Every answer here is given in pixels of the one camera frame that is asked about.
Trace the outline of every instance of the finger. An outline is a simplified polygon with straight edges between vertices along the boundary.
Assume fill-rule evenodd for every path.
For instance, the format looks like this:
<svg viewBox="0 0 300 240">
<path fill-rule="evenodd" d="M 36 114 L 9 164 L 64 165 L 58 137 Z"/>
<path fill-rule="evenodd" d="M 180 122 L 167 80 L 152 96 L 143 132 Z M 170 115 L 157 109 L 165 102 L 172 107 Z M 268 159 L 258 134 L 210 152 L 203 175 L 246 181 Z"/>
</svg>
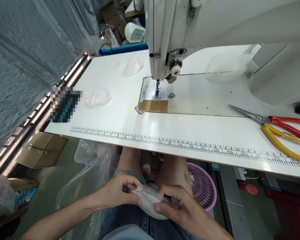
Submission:
<svg viewBox="0 0 300 240">
<path fill-rule="evenodd" d="M 136 190 L 136 188 L 137 188 L 134 184 L 130 184 L 130 183 L 127 183 L 127 187 L 129 189 L 129 191 Z"/>
<path fill-rule="evenodd" d="M 156 204 L 154 206 L 154 211 L 171 219 L 174 222 L 178 222 L 178 219 L 180 219 L 179 214 L 181 211 L 174 209 L 173 207 L 170 207 L 168 204 L 165 203 Z"/>
<path fill-rule="evenodd" d="M 141 199 L 133 193 L 122 193 L 120 198 L 122 200 L 122 204 L 142 205 Z"/>
<path fill-rule="evenodd" d="M 135 186 L 140 186 L 143 188 L 143 184 L 134 176 L 123 174 L 120 176 L 122 185 L 134 184 Z"/>
<path fill-rule="evenodd" d="M 185 194 L 185 190 L 180 188 L 180 186 L 161 184 L 158 193 L 162 196 L 167 195 L 174 197 L 178 201 L 182 199 L 182 196 Z"/>
</svg>

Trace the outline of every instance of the electrical cable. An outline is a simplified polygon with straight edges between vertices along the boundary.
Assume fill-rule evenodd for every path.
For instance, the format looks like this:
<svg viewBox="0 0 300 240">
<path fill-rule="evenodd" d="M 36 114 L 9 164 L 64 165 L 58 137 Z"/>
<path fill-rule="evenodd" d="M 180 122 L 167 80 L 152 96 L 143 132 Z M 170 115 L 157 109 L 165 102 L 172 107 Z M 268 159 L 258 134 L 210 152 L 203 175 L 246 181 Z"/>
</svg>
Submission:
<svg viewBox="0 0 300 240">
<path fill-rule="evenodd" d="M 246 179 L 258 179 L 259 178 L 259 175 L 256 173 L 256 177 L 254 177 L 254 178 L 251 178 L 251 177 L 245 177 Z"/>
<path fill-rule="evenodd" d="M 102 48 L 104 45 L 106 45 L 106 44 L 109 45 L 109 47 L 111 48 L 111 53 L 113 54 L 111 45 L 110 45 L 109 43 L 104 43 L 104 44 L 102 44 L 101 47 L 99 48 L 99 51 L 98 51 L 99 57 L 100 57 L 100 50 L 101 50 L 101 48 Z"/>
</svg>

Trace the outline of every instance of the scissor blade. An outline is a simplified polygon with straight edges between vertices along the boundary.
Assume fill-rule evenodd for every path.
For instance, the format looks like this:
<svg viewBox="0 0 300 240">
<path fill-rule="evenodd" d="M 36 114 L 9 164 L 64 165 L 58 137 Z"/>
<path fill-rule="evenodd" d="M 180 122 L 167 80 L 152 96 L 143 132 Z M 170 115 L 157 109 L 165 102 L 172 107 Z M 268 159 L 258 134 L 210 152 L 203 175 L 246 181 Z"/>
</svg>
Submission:
<svg viewBox="0 0 300 240">
<path fill-rule="evenodd" d="M 270 120 L 269 118 L 267 118 L 267 117 L 261 116 L 261 115 L 259 115 L 259 114 L 254 114 L 254 113 L 252 113 L 252 112 L 248 112 L 248 111 L 246 111 L 246 110 L 243 110 L 242 108 L 238 108 L 238 107 L 233 106 L 233 105 L 230 105 L 230 104 L 229 104 L 229 106 L 231 106 L 231 107 L 234 108 L 235 110 L 237 110 L 237 111 L 243 113 L 244 115 L 250 117 L 253 121 L 255 121 L 255 122 L 257 122 L 257 123 L 259 123 L 259 124 L 261 124 L 261 125 L 267 124 L 267 123 L 270 123 L 270 122 L 271 122 L 271 120 Z"/>
<path fill-rule="evenodd" d="M 238 108 L 238 107 L 233 106 L 233 105 L 231 105 L 231 104 L 229 104 L 229 106 L 231 106 L 231 107 L 234 108 L 235 110 L 237 110 L 237 111 L 243 113 L 244 115 L 247 115 L 248 117 L 253 118 L 253 117 L 255 116 L 254 113 L 248 112 L 248 111 L 246 111 L 246 110 L 243 110 L 242 108 Z"/>
</svg>

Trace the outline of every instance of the purple basket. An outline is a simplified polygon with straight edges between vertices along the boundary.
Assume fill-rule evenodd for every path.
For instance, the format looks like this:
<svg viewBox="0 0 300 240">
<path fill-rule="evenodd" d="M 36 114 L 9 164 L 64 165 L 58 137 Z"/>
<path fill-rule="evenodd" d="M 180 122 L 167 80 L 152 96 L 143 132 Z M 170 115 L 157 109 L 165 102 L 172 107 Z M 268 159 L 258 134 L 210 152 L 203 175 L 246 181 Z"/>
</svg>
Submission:
<svg viewBox="0 0 300 240">
<path fill-rule="evenodd" d="M 217 190 L 212 178 L 201 167 L 187 163 L 189 172 L 194 176 L 193 197 L 206 210 L 211 210 L 217 201 Z"/>
</svg>

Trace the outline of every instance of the gray plastic curtain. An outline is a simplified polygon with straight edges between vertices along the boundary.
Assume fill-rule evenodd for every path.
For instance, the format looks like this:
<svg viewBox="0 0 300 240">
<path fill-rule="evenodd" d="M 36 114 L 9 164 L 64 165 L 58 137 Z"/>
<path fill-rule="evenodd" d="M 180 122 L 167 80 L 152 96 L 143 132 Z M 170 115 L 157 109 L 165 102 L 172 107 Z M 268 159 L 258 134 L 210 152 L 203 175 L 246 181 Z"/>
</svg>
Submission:
<svg viewBox="0 0 300 240">
<path fill-rule="evenodd" d="M 99 46 L 107 2 L 0 0 L 0 148 L 84 49 Z"/>
</svg>

